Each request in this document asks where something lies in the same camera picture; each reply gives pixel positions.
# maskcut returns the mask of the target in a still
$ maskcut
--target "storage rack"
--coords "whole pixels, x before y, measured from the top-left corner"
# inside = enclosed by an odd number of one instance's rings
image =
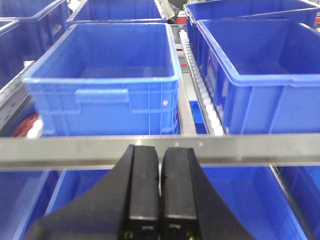
[[[193,57],[185,25],[172,25],[175,43],[182,47],[208,135],[197,135],[184,80],[178,93],[180,135],[89,136],[17,139],[7,137],[33,106],[21,73],[0,90],[0,169],[107,169],[128,145],[155,146],[159,159],[168,147],[194,148],[202,165],[268,166],[301,227],[312,239],[295,202],[274,166],[320,165],[320,134],[225,135]]]

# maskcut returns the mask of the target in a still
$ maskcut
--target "plastic container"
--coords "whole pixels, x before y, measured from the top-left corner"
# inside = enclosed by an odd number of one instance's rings
[[[255,239],[307,239],[269,167],[205,167],[204,172]]]
[[[307,0],[215,0],[184,5],[187,34],[199,66],[202,38],[197,21],[241,17],[244,19],[290,19],[313,27],[320,6]]]
[[[320,166],[286,166],[281,176],[315,240],[320,240]]]
[[[85,0],[67,19],[79,23],[166,23],[158,0]]]
[[[46,136],[173,134],[180,77],[165,23],[75,24],[23,76]]]
[[[50,214],[81,196],[108,172],[109,170],[62,171],[45,214]]]
[[[290,20],[200,20],[199,29],[202,75],[227,133],[320,132],[319,32]]]
[[[201,113],[198,101],[190,101],[195,129],[197,134],[207,134],[204,118]]]
[[[0,20],[0,89],[24,68],[19,25],[18,20]]]
[[[270,168],[205,167],[204,171],[228,207],[257,240],[307,239]],[[107,172],[62,172],[46,214],[83,194]]]
[[[0,172],[0,240],[21,240],[43,216],[58,180],[56,171]]]
[[[0,19],[19,20],[24,60],[37,60],[65,32],[66,0],[2,0]]]

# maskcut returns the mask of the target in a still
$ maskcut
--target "aluminum rail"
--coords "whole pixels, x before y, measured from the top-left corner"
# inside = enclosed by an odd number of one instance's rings
[[[94,136],[42,139],[0,138],[0,168],[114,165],[128,145],[154,146],[160,159],[168,147],[194,148],[203,165],[320,165],[320,134],[189,136]]]

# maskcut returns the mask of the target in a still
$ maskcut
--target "crate handle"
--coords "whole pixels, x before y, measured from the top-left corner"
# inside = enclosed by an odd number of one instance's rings
[[[78,89],[75,99],[81,104],[128,104],[128,89]]]

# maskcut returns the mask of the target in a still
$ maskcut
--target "plastic crate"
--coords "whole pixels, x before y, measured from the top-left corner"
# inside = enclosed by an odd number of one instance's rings
[[[0,89],[23,68],[22,48],[19,37],[18,20],[0,20]]]
[[[37,60],[65,32],[66,0],[2,0],[0,19],[19,20],[24,60]]]
[[[173,134],[180,77],[166,23],[75,24],[23,76],[46,136]]]
[[[315,240],[320,240],[320,166],[286,166],[281,176]]]
[[[43,216],[58,180],[56,171],[0,172],[0,240],[21,240]]]
[[[204,171],[228,207],[257,240],[307,239],[270,168],[205,167]],[[62,172],[46,214],[83,194],[107,172]]]
[[[255,239],[307,239],[269,167],[205,167],[203,170]]]
[[[66,24],[166,22],[158,0],[85,0]]]
[[[307,0],[215,0],[184,5],[187,34],[194,57],[202,64],[202,38],[197,20],[251,18],[290,19],[313,27],[320,6]]]
[[[109,170],[64,170],[61,172],[45,214],[50,214],[81,196]]]
[[[198,101],[190,101],[195,129],[197,134],[207,134],[204,118],[201,113]]]
[[[204,82],[227,133],[320,132],[319,32],[290,20],[200,20],[199,29]]]

